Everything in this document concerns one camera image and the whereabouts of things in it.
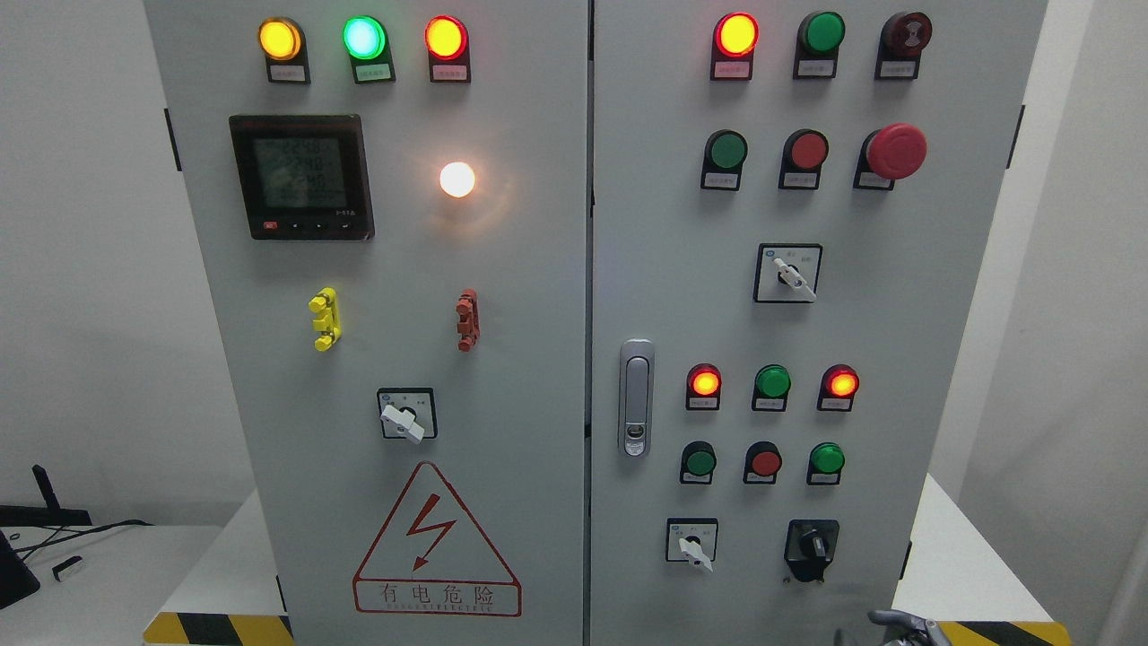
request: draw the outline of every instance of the electrical control cabinet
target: electrical control cabinet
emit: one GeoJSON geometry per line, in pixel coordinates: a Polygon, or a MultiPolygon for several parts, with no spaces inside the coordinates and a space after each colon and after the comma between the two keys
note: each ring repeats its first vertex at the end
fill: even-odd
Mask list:
{"type": "Polygon", "coordinates": [[[581,644],[588,6],[146,8],[296,643],[581,644]]]}
{"type": "Polygon", "coordinates": [[[1044,7],[595,2],[590,644],[881,641],[1044,7]]]}

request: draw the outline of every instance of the black cable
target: black cable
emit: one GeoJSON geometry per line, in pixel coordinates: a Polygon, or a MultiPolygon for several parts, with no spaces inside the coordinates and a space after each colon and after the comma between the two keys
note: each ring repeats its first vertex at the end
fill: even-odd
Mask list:
{"type": "MultiPolygon", "coordinates": [[[[41,529],[51,530],[51,529],[54,529],[54,528],[41,528],[41,529]]],[[[52,536],[48,537],[48,540],[52,540],[53,538],[60,536],[60,532],[62,532],[62,531],[64,531],[64,528],[60,528],[56,531],[52,532],[52,536]]],[[[20,558],[21,562],[25,562],[29,559],[31,559],[32,554],[36,554],[37,550],[39,550],[39,546],[34,546],[31,550],[29,550],[28,554],[24,554],[23,557],[20,558]]]]}
{"type": "Polygon", "coordinates": [[[71,536],[65,536],[64,538],[57,538],[56,540],[48,539],[48,540],[45,540],[44,543],[41,543],[39,545],[33,545],[31,547],[21,547],[20,550],[13,550],[13,552],[15,552],[17,554],[21,553],[21,552],[33,552],[33,551],[39,550],[41,547],[47,547],[49,545],[59,545],[61,543],[67,543],[69,540],[77,539],[77,538],[79,538],[82,536],[87,536],[90,534],[96,534],[96,532],[101,532],[101,531],[108,531],[110,529],[123,528],[123,527],[127,527],[127,526],[152,527],[152,523],[145,523],[144,521],[140,521],[138,519],[132,519],[131,521],[119,521],[118,523],[111,523],[110,526],[101,526],[99,528],[93,528],[93,529],[90,529],[90,530],[84,530],[84,531],[80,531],[80,532],[76,532],[76,534],[73,534],[71,536]]]}

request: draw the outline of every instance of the gray metal panel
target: gray metal panel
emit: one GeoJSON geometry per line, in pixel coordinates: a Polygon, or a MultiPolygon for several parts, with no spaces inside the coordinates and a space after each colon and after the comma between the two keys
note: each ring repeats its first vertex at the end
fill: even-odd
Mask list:
{"type": "MultiPolygon", "coordinates": [[[[147,10],[296,641],[581,643],[587,7],[147,10]],[[363,11],[388,30],[393,85],[351,81],[340,34],[363,11]],[[470,30],[471,85],[428,81],[422,29],[440,13],[470,30]],[[310,86],[266,80],[256,30],[277,15],[307,34],[310,86]],[[227,129],[242,112],[362,115],[374,240],[251,240],[227,129]],[[437,174],[457,158],[479,184],[456,202],[437,174]],[[344,335],[319,355],[307,302],[325,285],[344,335]],[[465,287],[478,290],[483,332],[470,355],[455,348],[465,287]],[[439,438],[383,441],[380,387],[433,388],[439,438]],[[442,469],[521,581],[521,617],[356,612],[351,578],[420,460],[442,469]]],[[[465,557],[450,540],[436,554],[465,557]]]]}
{"type": "Polygon", "coordinates": [[[836,626],[879,639],[863,613],[893,597],[1044,11],[1040,0],[914,5],[596,3],[594,644],[824,646],[836,626]],[[797,28],[817,9],[847,24],[838,76],[794,81],[797,28]],[[934,25],[921,77],[875,81],[882,25],[906,9],[934,25]],[[714,24],[732,10],[761,25],[754,78],[712,83],[714,24]],[[866,135],[898,120],[929,137],[924,166],[891,193],[853,189],[866,135]],[[736,193],[698,188],[722,127],[748,140],[736,193]],[[821,188],[778,190],[799,127],[829,137],[821,188]],[[816,303],[753,302],[759,242],[824,244],[816,303]],[[618,352],[635,337],[658,350],[656,437],[641,459],[614,438],[618,352]],[[720,412],[684,410],[700,363],[724,378],[720,412]],[[839,363],[860,374],[854,410],[819,413],[819,382],[839,363]],[[792,375],[785,413],[750,410],[768,364],[792,375]],[[682,447],[698,439],[716,451],[714,484],[681,485],[682,447]],[[783,454],[776,485],[742,483],[758,441],[783,454]],[[846,453],[840,487],[805,484],[820,442],[846,453]],[[718,517],[713,575],[665,561],[672,516],[718,517]],[[783,582],[793,519],[840,522],[824,584],[783,582]]]}

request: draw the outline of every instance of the green push button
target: green push button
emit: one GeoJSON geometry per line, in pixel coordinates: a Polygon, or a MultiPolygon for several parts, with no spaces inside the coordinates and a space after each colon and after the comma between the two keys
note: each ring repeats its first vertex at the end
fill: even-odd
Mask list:
{"type": "Polygon", "coordinates": [[[714,459],[713,453],[705,451],[691,453],[690,457],[685,459],[685,470],[689,472],[691,476],[708,476],[714,473],[714,467],[716,466],[718,460],[714,459]]]}
{"type": "Polygon", "coordinates": [[[813,14],[801,24],[801,45],[813,54],[828,54],[845,40],[845,21],[833,11],[813,14]]]}
{"type": "Polygon", "coordinates": [[[720,168],[737,166],[745,161],[747,151],[745,139],[734,131],[719,134],[709,145],[709,158],[720,168]]]}
{"type": "Polygon", "coordinates": [[[809,456],[813,468],[822,474],[836,474],[845,466],[845,453],[831,442],[819,444],[809,456]]]}
{"type": "Polygon", "coordinates": [[[790,389],[789,371],[781,366],[766,366],[754,381],[758,392],[770,399],[785,397],[790,389]]]}

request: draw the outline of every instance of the white glowing light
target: white glowing light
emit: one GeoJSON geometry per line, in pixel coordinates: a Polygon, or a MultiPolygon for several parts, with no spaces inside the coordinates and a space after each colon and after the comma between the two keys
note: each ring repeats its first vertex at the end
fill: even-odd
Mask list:
{"type": "Polygon", "coordinates": [[[451,197],[465,197],[474,189],[474,169],[466,162],[450,162],[442,166],[439,185],[451,197]]]}

